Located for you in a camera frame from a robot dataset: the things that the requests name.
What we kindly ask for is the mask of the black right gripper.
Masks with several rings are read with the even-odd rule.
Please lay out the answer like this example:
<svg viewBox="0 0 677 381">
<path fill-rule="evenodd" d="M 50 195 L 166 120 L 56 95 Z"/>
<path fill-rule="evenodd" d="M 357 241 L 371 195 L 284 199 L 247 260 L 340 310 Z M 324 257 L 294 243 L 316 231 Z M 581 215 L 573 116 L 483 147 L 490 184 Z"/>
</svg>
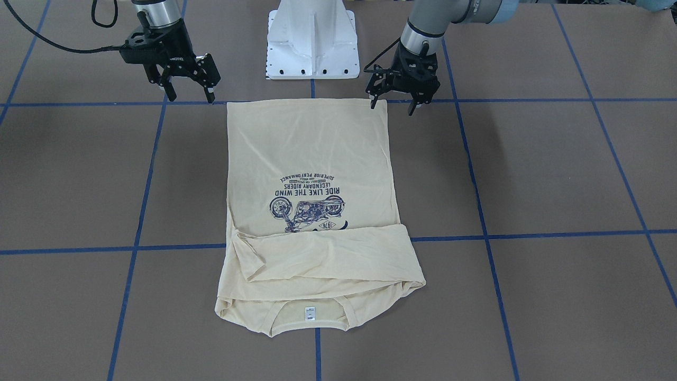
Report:
<svg viewBox="0 0 677 381">
<path fill-rule="evenodd" d="M 214 89 L 222 78 L 210 53 L 194 53 L 183 19 L 162 28 L 138 27 L 120 54 L 125 63 L 142 65 L 149 82 L 162 87 L 168 101 L 177 97 L 172 77 L 186 77 L 203 87 L 208 104 L 214 103 Z"/>
</svg>

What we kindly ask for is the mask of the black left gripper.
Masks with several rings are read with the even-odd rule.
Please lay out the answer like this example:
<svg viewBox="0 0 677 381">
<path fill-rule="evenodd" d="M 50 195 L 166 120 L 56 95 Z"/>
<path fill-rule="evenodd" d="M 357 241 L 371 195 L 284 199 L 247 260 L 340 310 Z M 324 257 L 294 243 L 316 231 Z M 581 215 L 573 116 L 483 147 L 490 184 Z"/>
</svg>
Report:
<svg viewBox="0 0 677 381">
<path fill-rule="evenodd" d="M 395 41 L 392 46 L 397 46 L 397 49 L 391 68 L 383 68 L 376 63 L 372 68 L 364 68 L 364 72 L 371 75 L 365 93 L 371 99 L 372 110 L 383 94 L 391 91 L 409 93 L 412 99 L 408 116 L 413 116 L 418 107 L 433 101 L 440 87 L 437 54 L 432 53 L 428 41 L 414 48 L 414 52 L 409 51 L 401 41 Z"/>
</svg>

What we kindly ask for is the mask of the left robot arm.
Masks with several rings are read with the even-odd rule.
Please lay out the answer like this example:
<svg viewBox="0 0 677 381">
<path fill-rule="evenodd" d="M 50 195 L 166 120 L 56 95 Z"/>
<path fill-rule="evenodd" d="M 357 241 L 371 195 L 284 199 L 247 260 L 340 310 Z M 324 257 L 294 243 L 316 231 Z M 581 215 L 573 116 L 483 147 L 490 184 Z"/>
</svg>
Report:
<svg viewBox="0 0 677 381">
<path fill-rule="evenodd" d="M 450 24 L 509 20 L 520 1 L 415 1 L 401 36 L 363 68 L 370 108 L 389 92 L 409 94 L 408 115 L 430 104 L 440 87 L 437 51 Z"/>
</svg>

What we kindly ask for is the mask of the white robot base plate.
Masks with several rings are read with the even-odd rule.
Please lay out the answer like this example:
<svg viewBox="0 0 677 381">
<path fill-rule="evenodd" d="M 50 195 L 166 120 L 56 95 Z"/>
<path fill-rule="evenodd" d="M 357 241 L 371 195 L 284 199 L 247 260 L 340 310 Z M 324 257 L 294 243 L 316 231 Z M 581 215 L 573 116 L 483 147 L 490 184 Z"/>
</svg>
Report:
<svg viewBox="0 0 677 381">
<path fill-rule="evenodd" d="M 355 15 L 342 1 L 281 1 L 268 15 L 267 53 L 267 79 L 355 79 Z"/>
</svg>

